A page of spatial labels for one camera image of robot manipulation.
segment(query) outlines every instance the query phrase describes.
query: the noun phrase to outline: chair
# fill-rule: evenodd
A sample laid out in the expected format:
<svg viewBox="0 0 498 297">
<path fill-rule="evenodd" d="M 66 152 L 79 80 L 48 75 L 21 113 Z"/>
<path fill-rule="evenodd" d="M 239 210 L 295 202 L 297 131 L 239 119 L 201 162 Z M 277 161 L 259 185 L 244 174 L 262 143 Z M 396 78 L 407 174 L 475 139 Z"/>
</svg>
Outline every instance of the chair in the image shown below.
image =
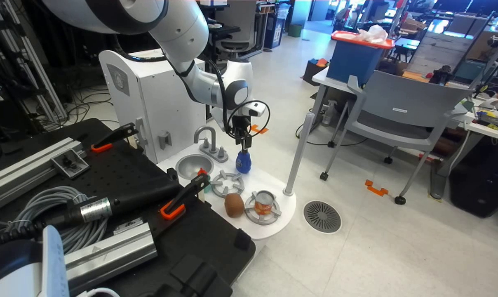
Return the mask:
<svg viewBox="0 0 498 297">
<path fill-rule="evenodd" d="M 470 91 L 409 81 L 381 72 L 374 72 L 364 91 L 358 86 L 354 77 L 350 77 L 348 86 L 358 95 L 358 101 L 348 116 L 335 154 L 320 179 L 328 179 L 346 133 L 387 144 L 394 151 L 397 147 L 420 151 L 424 157 L 401 195 L 394 199 L 396 205 L 404 205 L 404 195 L 447 128 L 452 118 L 450 113 L 463 98 L 470 96 Z"/>
<path fill-rule="evenodd" d="M 239 29 L 239 32 L 231 34 L 229 40 L 216 44 L 219 52 L 237 55 L 251 52 L 256 47 L 256 0 L 229 0 L 229 6 L 216 14 L 216 20 L 228 27 Z"/>
</svg>

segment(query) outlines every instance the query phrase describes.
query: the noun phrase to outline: metal rack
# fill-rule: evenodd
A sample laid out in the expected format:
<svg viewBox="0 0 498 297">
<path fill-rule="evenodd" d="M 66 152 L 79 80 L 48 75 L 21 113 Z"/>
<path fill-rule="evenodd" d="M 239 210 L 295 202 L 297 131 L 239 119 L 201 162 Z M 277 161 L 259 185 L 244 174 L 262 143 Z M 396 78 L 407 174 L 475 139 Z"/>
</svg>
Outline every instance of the metal rack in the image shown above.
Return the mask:
<svg viewBox="0 0 498 297">
<path fill-rule="evenodd" d="M 63 108 L 54 88 L 30 42 L 21 22 L 18 19 L 16 4 L 11 0 L 0 0 L 0 34 L 10 55 L 15 57 L 15 67 L 33 88 L 33 98 L 46 116 L 43 126 L 46 129 L 59 128 L 66 119 L 66 110 Z M 7 55 L 0 52 L 0 63 L 7 60 Z"/>
</svg>

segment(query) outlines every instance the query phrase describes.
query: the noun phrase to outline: gray tile floor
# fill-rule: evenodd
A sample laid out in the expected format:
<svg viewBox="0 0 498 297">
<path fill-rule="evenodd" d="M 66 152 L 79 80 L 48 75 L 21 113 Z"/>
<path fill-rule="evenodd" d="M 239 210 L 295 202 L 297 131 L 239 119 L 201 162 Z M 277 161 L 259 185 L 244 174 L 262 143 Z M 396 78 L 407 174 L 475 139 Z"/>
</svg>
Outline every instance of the gray tile floor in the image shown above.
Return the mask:
<svg viewBox="0 0 498 297">
<path fill-rule="evenodd" d="M 310 58 L 330 57 L 330 37 L 305 32 L 252 58 L 254 98 L 272 108 L 270 133 L 256 139 L 252 162 L 284 182 L 297 147 L 293 133 L 317 91 L 300 77 Z M 96 106 L 89 118 L 115 114 L 109 106 Z M 330 136 L 321 128 L 312 141 L 325 143 Z M 369 195 L 366 179 L 397 194 L 415 164 L 396 159 L 384 166 L 384 152 L 366 144 L 343 149 L 330 180 L 320 182 L 330 154 L 326 147 L 307 147 L 295 187 L 297 215 L 282 233 L 257 243 L 259 253 L 234 284 L 234 296 L 498 297 L 498 217 L 478 220 L 447 200 L 432 200 L 429 169 L 407 194 L 406 207 Z M 338 233 L 323 235 L 305 223 L 302 209 L 315 200 L 338 210 Z"/>
</svg>

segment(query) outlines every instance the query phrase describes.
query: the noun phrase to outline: white machine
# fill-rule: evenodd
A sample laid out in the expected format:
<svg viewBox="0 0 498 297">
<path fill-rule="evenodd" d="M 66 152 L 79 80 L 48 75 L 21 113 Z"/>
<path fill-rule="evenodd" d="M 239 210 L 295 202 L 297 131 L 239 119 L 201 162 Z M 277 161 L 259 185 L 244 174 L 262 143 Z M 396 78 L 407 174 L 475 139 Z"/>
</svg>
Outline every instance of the white machine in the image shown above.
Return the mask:
<svg viewBox="0 0 498 297">
<path fill-rule="evenodd" d="M 132 57 L 163 53 L 152 50 Z M 188 100 L 185 85 L 166 62 L 140 63 L 115 52 L 102 52 L 99 62 L 119 124 L 135 124 L 140 147 L 153 164 L 193 144 L 191 136 L 206 124 L 204 106 Z"/>
<path fill-rule="evenodd" d="M 251 147 L 251 118 L 264 113 L 262 106 L 249 108 L 251 63 L 228 62 L 224 75 L 218 72 L 211 75 L 196 67 L 195 58 L 204 50 L 209 37 L 196 0 L 43 0 L 43 4 L 63 22 L 87 32 L 109 35 L 148 32 L 183 81 L 188 98 L 209 106 L 224 133 L 242 149 Z"/>
</svg>

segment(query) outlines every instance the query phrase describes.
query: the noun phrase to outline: blue bottle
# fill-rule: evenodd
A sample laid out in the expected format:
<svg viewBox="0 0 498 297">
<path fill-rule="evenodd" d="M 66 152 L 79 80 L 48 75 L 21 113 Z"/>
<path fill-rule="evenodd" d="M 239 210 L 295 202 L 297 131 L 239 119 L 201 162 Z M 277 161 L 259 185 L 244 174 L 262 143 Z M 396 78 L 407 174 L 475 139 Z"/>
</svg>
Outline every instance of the blue bottle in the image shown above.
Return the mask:
<svg viewBox="0 0 498 297">
<path fill-rule="evenodd" d="M 251 171 L 251 156 L 247 151 L 241 151 L 236 157 L 236 171 L 242 176 L 247 176 Z"/>
</svg>

